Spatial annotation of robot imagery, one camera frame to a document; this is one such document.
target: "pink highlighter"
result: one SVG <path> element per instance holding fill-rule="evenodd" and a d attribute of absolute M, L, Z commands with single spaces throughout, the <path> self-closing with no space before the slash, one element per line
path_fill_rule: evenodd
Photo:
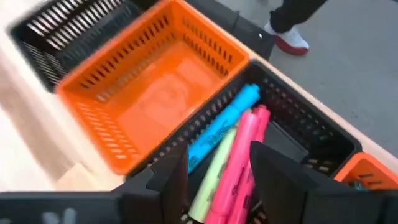
<path fill-rule="evenodd" d="M 253 112 L 260 118 L 259 129 L 253 141 L 263 142 L 264 133 L 267 129 L 269 117 L 271 113 L 267 110 L 266 106 L 259 105 Z M 228 224 L 245 224 L 246 216 L 250 206 L 251 195 L 254 188 L 254 179 L 251 171 L 250 160 L 248 161 L 243 174 L 243 180 L 239 184 L 238 194 L 232 209 L 231 215 L 228 218 Z"/>
<path fill-rule="evenodd" d="M 257 133 L 259 123 L 260 119 L 255 114 L 243 113 L 205 224 L 226 223 L 235 202 L 239 182 L 243 178 L 243 172 L 249 160 L 250 142 Z"/>

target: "tan surface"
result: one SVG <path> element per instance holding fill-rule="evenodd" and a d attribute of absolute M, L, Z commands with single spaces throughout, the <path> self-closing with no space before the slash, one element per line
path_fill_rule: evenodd
<path fill-rule="evenodd" d="M 9 4 L 9 1 L 1 1 L 2 20 L 0 20 L 0 26 L 4 29 L 11 21 L 15 21 L 18 16 L 26 13 L 37 2 L 40 0 L 13 0 L 13 4 Z M 24 139 L 24 142 L 19 142 L 21 151 L 25 151 L 28 155 L 27 159 L 31 160 L 31 165 L 20 169 L 16 174 L 17 177 L 40 182 L 36 188 L 39 189 L 42 184 L 44 190 L 52 187 L 57 190 L 106 190 L 119 185 L 122 182 L 122 177 L 110 172 L 93 145 L 60 104 L 57 96 L 42 89 L 10 38 L 2 33 L 0 39 L 0 66 L 2 66 L 2 70 L 0 70 L 0 105 L 14 123 L 21 138 Z M 260 60 L 356 137 L 361 142 L 364 151 L 372 154 L 398 174 L 398 160 L 394 156 L 332 112 L 270 63 L 259 58 L 245 46 L 243 47 L 252 58 Z M 1 150 L 0 156 L 7 156 L 7 150 L 11 151 L 13 148 L 6 147 Z M 12 164 L 10 162 L 9 165 L 5 163 L 0 166 L 0 169 L 7 169 Z M 47 182 L 42 180 L 42 174 L 33 171 L 37 170 L 38 166 L 46 175 Z M 16 187 L 2 187 L 2 183 L 7 181 L 0 177 L 0 190 L 20 189 L 17 187 L 17 182 L 14 185 L 8 185 Z"/>

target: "green highlighter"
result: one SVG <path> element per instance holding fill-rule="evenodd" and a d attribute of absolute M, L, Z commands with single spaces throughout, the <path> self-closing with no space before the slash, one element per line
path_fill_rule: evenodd
<path fill-rule="evenodd" d="M 220 142 L 217 152 L 207 170 L 206 176 L 203 178 L 198 193 L 189 209 L 189 217 L 200 223 L 205 222 L 218 182 L 220 181 L 221 175 L 224 171 L 235 135 L 236 128 L 231 128 Z"/>

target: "orange plastic basket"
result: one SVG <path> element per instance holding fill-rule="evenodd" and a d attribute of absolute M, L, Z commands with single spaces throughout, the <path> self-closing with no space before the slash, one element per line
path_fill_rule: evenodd
<path fill-rule="evenodd" d="M 56 92 L 110 168 L 126 174 L 248 63 L 186 3 L 160 1 Z"/>
<path fill-rule="evenodd" d="M 358 180 L 369 190 L 398 189 L 398 176 L 365 152 L 355 154 L 339 171 L 335 180 L 344 183 Z"/>

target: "white sneaker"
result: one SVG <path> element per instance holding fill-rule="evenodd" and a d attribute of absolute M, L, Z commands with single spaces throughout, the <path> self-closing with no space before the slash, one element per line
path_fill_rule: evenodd
<path fill-rule="evenodd" d="M 288 54 L 305 55 L 310 50 L 309 44 L 303 39 L 296 27 L 283 34 L 278 34 L 268 22 L 264 26 L 264 30 L 271 35 L 275 35 L 276 45 Z"/>

